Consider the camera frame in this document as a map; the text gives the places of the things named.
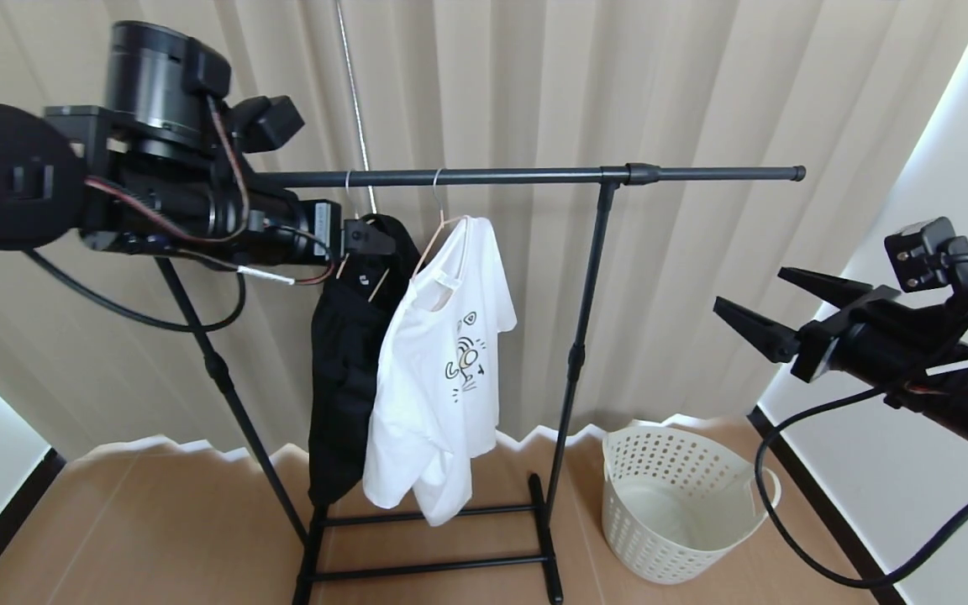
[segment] wooden floor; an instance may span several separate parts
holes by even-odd
[[[756,432],[744,418],[687,422],[687,428],[752,457]],[[537,437],[519,451],[499,448],[473,463],[474,505],[527,502],[526,478],[545,485],[552,441]],[[779,471],[779,465],[771,466]],[[308,459],[284,449],[276,468],[303,516],[311,514]],[[780,514],[804,546],[829,566],[853,574],[790,478]],[[561,472],[552,532],[569,605],[682,602],[817,602],[871,604],[863,591],[833,585],[804,567],[765,524],[721,562],[679,586],[642,581],[611,554],[600,529],[602,455],[599,440],[570,445]],[[412,508],[404,502],[401,508]],[[360,489],[333,507],[369,513]],[[527,513],[328,529],[320,567],[392,566],[537,549]],[[0,602],[249,602],[286,604],[301,546],[257,464],[242,457],[158,445],[97,453],[61,472],[0,559]],[[548,602],[540,566],[441,571],[417,576],[318,585],[314,604],[473,604]]]

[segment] hanging clothes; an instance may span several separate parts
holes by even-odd
[[[420,260],[418,248],[398,219],[381,214],[364,217],[372,219],[373,227],[395,239],[395,254],[346,257],[341,276],[331,276],[324,283],[312,316],[308,498],[314,506],[334,504],[361,479],[381,342]]]
[[[472,495],[469,459],[496,443],[498,335],[514,329],[487,218],[464,218],[408,284],[380,352],[365,494],[396,506],[411,488],[431,525]]]

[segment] perforated basket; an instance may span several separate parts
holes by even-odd
[[[775,472],[772,505],[782,489]],[[753,535],[767,518],[753,466],[706,437],[631,426],[603,440],[603,532],[646,581],[689,581]]]

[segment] shirt neck tag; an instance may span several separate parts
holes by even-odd
[[[452,276],[446,275],[446,273],[442,271],[437,271],[437,273],[435,273],[435,283],[438,283],[439,286],[449,288],[450,290],[458,290],[458,287],[461,286],[460,279],[452,278]]]

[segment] black baseboard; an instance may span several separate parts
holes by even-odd
[[[776,428],[764,415],[764,410],[761,410],[760,406],[753,408],[748,418],[761,437]],[[865,543],[861,541],[860,537],[857,537],[857,533],[854,532],[842,513],[839,513],[839,510],[834,506],[834,502],[831,502],[827,494],[823,493],[817,479],[813,478],[806,465],[795,455],[791,445],[787,443],[787,437],[776,439],[776,442],[771,446],[771,451],[779,459],[779,463],[783,464],[784,470],[791,476],[791,479],[794,479],[798,489],[802,490],[802,495],[812,505],[823,524],[827,525],[831,536],[839,543],[846,558],[850,559],[850,564],[853,564],[854,570],[857,570],[857,575],[860,575],[863,579],[884,575],[884,570],[872,558],[872,554],[865,547]],[[906,605],[906,600],[903,600],[902,594],[899,594],[895,587],[879,588],[871,592],[880,605]]]
[[[23,485],[0,513],[0,556],[64,466],[64,457],[51,448],[29,474],[28,479],[24,479]]]

